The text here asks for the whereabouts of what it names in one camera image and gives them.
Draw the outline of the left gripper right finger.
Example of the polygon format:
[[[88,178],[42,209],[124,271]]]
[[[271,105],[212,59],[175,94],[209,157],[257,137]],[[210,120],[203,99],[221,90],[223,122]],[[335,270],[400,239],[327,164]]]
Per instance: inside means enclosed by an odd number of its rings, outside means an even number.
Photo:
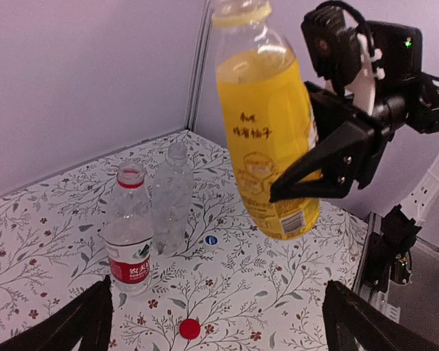
[[[322,310],[329,350],[439,350],[439,345],[385,317],[341,282],[327,282]]]

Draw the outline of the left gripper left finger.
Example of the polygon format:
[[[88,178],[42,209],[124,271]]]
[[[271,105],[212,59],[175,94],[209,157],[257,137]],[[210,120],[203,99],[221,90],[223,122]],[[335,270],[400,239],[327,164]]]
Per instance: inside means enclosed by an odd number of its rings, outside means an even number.
[[[108,350],[113,322],[107,275],[48,319],[0,344],[0,350]]]

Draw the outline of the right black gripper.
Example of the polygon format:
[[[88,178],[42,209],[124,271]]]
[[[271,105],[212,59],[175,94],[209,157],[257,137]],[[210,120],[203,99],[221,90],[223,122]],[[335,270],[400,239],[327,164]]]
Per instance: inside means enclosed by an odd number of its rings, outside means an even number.
[[[311,81],[304,85],[318,131],[318,143],[271,185],[270,202],[299,198],[337,198],[373,180],[390,139],[387,125]]]

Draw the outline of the yellow juice bottle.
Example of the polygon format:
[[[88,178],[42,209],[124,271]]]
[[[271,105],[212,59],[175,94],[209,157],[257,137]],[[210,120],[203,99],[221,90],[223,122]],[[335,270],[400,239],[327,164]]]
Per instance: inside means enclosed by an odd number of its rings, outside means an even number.
[[[273,30],[268,1],[218,1],[215,73],[233,172],[245,208],[268,237],[290,240],[316,223],[316,198],[270,201],[271,185],[318,140],[299,62]]]

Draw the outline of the red cap water bottle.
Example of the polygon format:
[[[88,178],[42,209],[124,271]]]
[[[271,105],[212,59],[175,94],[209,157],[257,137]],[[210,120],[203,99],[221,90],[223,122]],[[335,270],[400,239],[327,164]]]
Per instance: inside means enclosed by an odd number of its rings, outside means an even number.
[[[151,270],[154,231],[145,176],[140,163],[119,165],[103,230],[110,272],[118,289],[128,295],[142,292]]]

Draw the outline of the red bottle cap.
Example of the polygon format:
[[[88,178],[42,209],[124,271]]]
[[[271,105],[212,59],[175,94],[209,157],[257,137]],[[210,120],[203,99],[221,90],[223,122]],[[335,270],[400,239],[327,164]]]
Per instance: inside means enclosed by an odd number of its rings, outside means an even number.
[[[179,333],[186,340],[193,340],[199,337],[201,326],[197,320],[185,319],[179,326]]]

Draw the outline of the white blue bottle cap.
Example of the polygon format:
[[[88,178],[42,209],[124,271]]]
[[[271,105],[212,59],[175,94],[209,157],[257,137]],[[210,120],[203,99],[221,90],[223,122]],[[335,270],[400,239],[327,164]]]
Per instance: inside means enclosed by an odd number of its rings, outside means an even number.
[[[204,244],[209,247],[215,247],[218,244],[218,238],[215,235],[207,235],[204,238]]]

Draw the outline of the clear plastic bottle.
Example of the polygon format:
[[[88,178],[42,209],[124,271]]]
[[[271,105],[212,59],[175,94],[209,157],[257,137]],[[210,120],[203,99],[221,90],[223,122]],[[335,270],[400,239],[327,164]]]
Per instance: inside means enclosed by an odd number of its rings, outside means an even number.
[[[152,184],[153,242],[159,254],[172,255],[184,244],[193,186],[187,147],[173,143],[165,161],[157,168]]]

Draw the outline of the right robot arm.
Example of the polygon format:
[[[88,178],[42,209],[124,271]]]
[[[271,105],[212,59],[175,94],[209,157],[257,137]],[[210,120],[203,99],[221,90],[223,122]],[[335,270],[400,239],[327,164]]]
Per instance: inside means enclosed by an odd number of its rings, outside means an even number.
[[[326,87],[306,85],[320,142],[271,185],[277,203],[345,197],[366,187],[402,126],[439,132],[439,78],[422,72],[422,35],[414,27],[356,18],[336,6],[308,13],[301,25],[312,65]],[[386,291],[390,269],[416,242],[439,198],[439,152],[410,194],[369,235],[361,281]]]

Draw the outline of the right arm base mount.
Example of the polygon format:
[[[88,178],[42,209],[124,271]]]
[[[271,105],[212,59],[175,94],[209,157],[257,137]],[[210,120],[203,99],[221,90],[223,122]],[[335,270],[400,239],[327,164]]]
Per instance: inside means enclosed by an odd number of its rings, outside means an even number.
[[[386,293],[389,285],[389,269],[398,254],[406,254],[416,242],[421,226],[402,212],[402,206],[394,206],[381,220],[380,231],[369,235],[369,248],[363,272],[363,282],[370,288]]]

